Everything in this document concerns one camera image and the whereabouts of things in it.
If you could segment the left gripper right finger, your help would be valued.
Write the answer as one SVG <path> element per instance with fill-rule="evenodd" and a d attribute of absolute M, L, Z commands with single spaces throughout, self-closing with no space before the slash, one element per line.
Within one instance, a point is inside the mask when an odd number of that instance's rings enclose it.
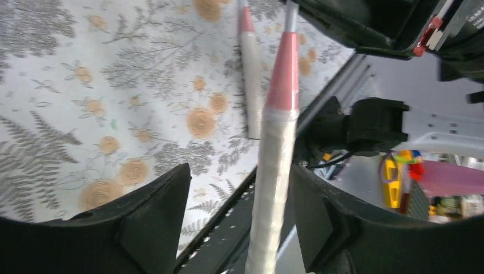
<path fill-rule="evenodd" d="M 482 273 L 483 216 L 431 223 L 376 207 L 297 165 L 293 208 L 313 273 Z"/>

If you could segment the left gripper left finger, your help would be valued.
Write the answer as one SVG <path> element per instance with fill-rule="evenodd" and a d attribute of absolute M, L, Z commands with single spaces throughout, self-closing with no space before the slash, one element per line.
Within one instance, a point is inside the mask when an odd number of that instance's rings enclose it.
<path fill-rule="evenodd" d="M 191 182 L 187 163 L 70 220 L 1 219 L 2 273 L 172 273 Z"/>

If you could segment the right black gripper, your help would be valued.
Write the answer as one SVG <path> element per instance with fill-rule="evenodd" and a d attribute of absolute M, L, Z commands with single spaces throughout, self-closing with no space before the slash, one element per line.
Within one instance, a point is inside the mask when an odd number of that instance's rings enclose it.
<path fill-rule="evenodd" d="M 439 79 L 483 83 L 483 2 L 299 1 L 299 13 L 359 54 L 408 60 L 431 53 Z"/>

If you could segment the pink badminton racket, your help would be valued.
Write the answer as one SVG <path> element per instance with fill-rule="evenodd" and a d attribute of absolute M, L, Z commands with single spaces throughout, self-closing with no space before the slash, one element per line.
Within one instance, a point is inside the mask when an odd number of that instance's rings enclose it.
<path fill-rule="evenodd" d="M 252 224 L 245 263 L 245 272 L 249 274 L 271 274 L 276 269 L 299 117 L 298 11 L 298 4 L 286 2 L 284 32 L 263 109 Z"/>
<path fill-rule="evenodd" d="M 260 139 L 262 109 L 261 57 L 248 1 L 239 1 L 239 41 L 247 112 L 248 137 Z"/>

